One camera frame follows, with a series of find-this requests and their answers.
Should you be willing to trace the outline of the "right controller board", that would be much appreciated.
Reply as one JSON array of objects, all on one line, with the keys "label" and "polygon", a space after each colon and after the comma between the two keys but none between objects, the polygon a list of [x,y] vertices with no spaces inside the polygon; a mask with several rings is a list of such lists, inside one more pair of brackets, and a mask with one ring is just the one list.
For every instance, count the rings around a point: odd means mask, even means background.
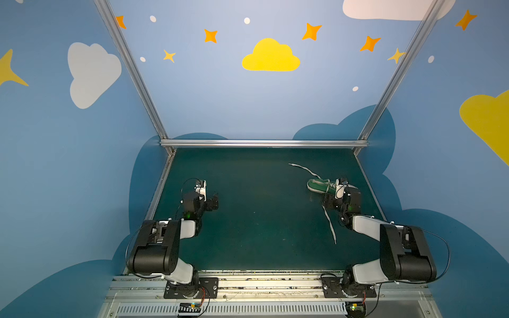
[{"label": "right controller board", "polygon": [[347,318],[365,318],[366,307],[364,303],[347,302],[345,304]]}]

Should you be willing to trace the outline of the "green canvas sneaker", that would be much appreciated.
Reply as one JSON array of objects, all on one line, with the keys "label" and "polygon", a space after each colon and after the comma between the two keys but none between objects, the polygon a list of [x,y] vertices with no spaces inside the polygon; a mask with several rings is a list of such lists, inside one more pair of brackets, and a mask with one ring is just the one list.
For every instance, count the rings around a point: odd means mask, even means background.
[{"label": "green canvas sneaker", "polygon": [[[331,181],[329,179],[324,180],[324,179],[319,179],[319,178],[312,178],[307,181],[306,186],[307,186],[307,189],[309,189],[311,192],[319,193],[319,194],[328,193],[335,197],[335,181]],[[357,187],[350,185],[349,183],[348,183],[347,188],[357,189]]]}]

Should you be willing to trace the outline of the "back aluminium frame bar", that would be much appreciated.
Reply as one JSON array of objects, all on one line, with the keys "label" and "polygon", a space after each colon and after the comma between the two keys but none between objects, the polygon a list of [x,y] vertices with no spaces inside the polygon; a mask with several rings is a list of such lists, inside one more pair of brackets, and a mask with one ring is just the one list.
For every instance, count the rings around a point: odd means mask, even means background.
[{"label": "back aluminium frame bar", "polygon": [[365,140],[212,140],[162,139],[163,147],[199,148],[366,148]]}]

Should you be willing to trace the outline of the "right aluminium frame post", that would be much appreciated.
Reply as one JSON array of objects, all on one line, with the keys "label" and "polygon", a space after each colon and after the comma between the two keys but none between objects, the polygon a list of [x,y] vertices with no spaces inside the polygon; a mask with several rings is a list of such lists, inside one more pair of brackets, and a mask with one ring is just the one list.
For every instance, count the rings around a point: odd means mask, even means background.
[{"label": "right aluminium frame post", "polygon": [[428,10],[426,11],[421,23],[419,24],[412,40],[410,41],[406,54],[402,57],[402,60],[398,63],[394,74],[392,75],[387,87],[383,91],[379,102],[376,104],[370,117],[368,118],[365,126],[363,127],[357,141],[359,146],[353,149],[353,154],[358,156],[363,147],[368,146],[368,138],[373,132],[376,124],[379,122],[382,114],[390,103],[392,97],[396,93],[399,85],[402,83],[407,71],[410,69],[412,62],[417,57],[421,47],[431,33],[436,22],[439,20],[438,16],[445,5],[444,0],[434,0],[431,2]]}]

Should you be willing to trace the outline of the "aluminium frame post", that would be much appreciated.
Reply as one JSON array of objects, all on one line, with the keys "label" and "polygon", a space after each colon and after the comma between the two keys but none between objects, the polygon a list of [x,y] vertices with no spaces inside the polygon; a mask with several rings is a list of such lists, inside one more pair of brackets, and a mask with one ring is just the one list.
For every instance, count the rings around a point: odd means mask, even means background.
[{"label": "aluminium frame post", "polygon": [[398,63],[394,74],[392,75],[387,87],[383,91],[379,102],[376,104],[370,117],[368,118],[365,126],[363,127],[357,141],[359,146],[353,149],[353,154],[358,156],[363,147],[368,146],[368,138],[373,132],[376,124],[379,122],[382,114],[390,103],[392,97],[396,93],[399,85],[402,83],[407,71],[410,69],[412,62],[417,57],[421,47],[431,33],[436,22],[439,20],[438,16],[445,5],[444,0],[434,0],[431,2],[428,10],[426,11],[421,23],[419,24],[412,40],[410,41],[406,54],[402,57],[402,60]]},{"label": "aluminium frame post", "polygon": [[116,48],[119,51],[121,59],[134,83],[137,93],[141,98],[144,108],[146,109],[160,140],[168,139],[168,134],[166,133],[163,122],[148,92],[147,86],[143,81],[141,73],[136,65],[135,59],[131,54],[126,39],[123,36],[109,1],[95,0],[94,3],[110,33],[111,38],[115,43]]}]

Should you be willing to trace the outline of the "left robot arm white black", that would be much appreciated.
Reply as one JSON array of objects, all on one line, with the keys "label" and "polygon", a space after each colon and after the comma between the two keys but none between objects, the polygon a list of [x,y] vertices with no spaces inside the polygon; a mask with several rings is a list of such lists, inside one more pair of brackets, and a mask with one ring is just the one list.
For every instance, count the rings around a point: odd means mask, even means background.
[{"label": "left robot arm white black", "polygon": [[199,235],[204,213],[219,208],[219,196],[214,194],[207,199],[200,193],[189,192],[182,203],[182,218],[142,224],[126,257],[126,267],[132,274],[143,278],[160,276],[177,286],[198,284],[197,270],[179,257],[180,243]]}]

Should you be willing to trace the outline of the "left controller board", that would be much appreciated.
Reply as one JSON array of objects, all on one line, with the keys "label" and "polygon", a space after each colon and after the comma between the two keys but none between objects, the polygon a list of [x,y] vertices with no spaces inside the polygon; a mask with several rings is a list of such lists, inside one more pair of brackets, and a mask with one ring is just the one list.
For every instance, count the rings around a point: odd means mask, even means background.
[{"label": "left controller board", "polygon": [[182,302],[179,303],[177,308],[178,317],[188,317],[188,316],[195,317],[199,316],[201,312],[202,312],[201,305],[196,302],[192,303]]}]

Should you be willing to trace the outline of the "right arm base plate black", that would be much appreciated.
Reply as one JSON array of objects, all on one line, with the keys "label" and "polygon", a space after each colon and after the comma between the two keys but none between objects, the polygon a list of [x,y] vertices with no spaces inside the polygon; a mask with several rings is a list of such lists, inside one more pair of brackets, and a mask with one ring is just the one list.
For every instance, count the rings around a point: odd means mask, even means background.
[{"label": "right arm base plate black", "polygon": [[359,284],[350,278],[339,278],[332,275],[320,276],[325,298],[376,298],[377,293],[372,285]]}]

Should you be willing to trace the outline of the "controller board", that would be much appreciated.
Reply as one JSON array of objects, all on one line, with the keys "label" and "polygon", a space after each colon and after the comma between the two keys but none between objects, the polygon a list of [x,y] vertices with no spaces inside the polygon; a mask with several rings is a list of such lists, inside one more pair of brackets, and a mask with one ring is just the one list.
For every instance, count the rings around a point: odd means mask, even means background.
[{"label": "controller board", "polygon": [[347,302],[345,304],[347,318],[365,318],[366,307],[364,303]]},{"label": "controller board", "polygon": [[177,308],[178,317],[188,317],[188,316],[195,317],[199,316],[201,312],[202,312],[201,305],[196,302],[192,303],[182,302],[179,303]]}]

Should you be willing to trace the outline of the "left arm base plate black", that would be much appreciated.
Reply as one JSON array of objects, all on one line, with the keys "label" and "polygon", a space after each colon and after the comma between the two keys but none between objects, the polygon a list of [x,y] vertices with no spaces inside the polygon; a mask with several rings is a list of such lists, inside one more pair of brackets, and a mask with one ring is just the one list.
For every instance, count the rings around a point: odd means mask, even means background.
[{"label": "left arm base plate black", "polygon": [[216,277],[193,278],[189,284],[174,284],[168,281],[164,299],[216,299],[219,279]]}]

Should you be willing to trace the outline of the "front aluminium rail bed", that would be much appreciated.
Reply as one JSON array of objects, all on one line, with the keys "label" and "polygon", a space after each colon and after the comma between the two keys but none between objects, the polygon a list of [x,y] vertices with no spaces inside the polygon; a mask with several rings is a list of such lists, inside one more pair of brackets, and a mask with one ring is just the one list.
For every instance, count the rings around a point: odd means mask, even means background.
[{"label": "front aluminium rail bed", "polygon": [[216,277],[216,299],[164,299],[166,281],[116,276],[99,317],[178,317],[179,303],[196,302],[195,317],[346,317],[347,302],[364,303],[367,317],[441,317],[426,285],[374,286],[376,298],[325,298],[320,276],[340,272],[313,270],[204,270]]}]

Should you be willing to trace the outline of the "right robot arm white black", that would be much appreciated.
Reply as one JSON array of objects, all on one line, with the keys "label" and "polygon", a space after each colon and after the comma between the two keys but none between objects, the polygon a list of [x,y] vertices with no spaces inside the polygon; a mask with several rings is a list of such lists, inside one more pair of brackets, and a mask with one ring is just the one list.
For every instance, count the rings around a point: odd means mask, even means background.
[{"label": "right robot arm white black", "polygon": [[347,268],[343,274],[345,288],[399,281],[425,284],[438,278],[423,229],[363,215],[361,192],[349,185],[327,187],[323,203],[324,208],[338,212],[339,222],[348,230],[379,242],[376,260]]}]

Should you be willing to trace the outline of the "left aluminium frame post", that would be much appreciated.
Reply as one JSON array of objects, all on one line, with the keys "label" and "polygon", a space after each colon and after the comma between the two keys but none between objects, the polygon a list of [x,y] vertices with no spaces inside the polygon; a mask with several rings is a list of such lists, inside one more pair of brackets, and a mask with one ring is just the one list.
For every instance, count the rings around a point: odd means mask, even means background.
[{"label": "left aluminium frame post", "polygon": [[115,43],[116,48],[119,51],[121,59],[134,83],[137,93],[141,98],[144,108],[146,109],[160,140],[168,139],[168,134],[166,133],[163,122],[148,92],[147,86],[143,81],[141,73],[136,65],[135,59],[131,54],[126,39],[123,36],[109,1],[95,0],[94,3],[110,33],[111,38]]}]

